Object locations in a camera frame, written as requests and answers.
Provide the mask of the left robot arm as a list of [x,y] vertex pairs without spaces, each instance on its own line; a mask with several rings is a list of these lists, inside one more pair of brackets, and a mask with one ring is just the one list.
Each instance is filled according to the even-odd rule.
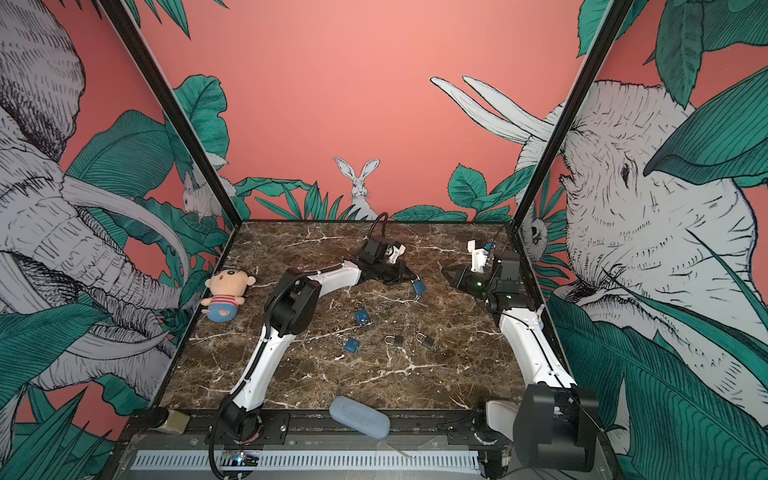
[[268,385],[290,344],[311,323],[321,297],[368,280],[384,285],[413,282],[418,276],[401,256],[406,246],[378,236],[365,238],[361,249],[322,269],[286,270],[268,297],[257,345],[237,384],[222,400],[217,424],[237,443],[258,438]]

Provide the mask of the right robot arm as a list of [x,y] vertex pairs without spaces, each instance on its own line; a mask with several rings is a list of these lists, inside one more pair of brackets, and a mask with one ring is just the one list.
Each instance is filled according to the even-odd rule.
[[542,303],[521,292],[520,257],[497,253],[494,244],[468,242],[469,265],[442,269],[450,285],[477,300],[510,344],[526,384],[519,405],[486,403],[486,424],[512,441],[520,463],[530,468],[588,472],[598,447],[598,402],[577,386],[547,341]]

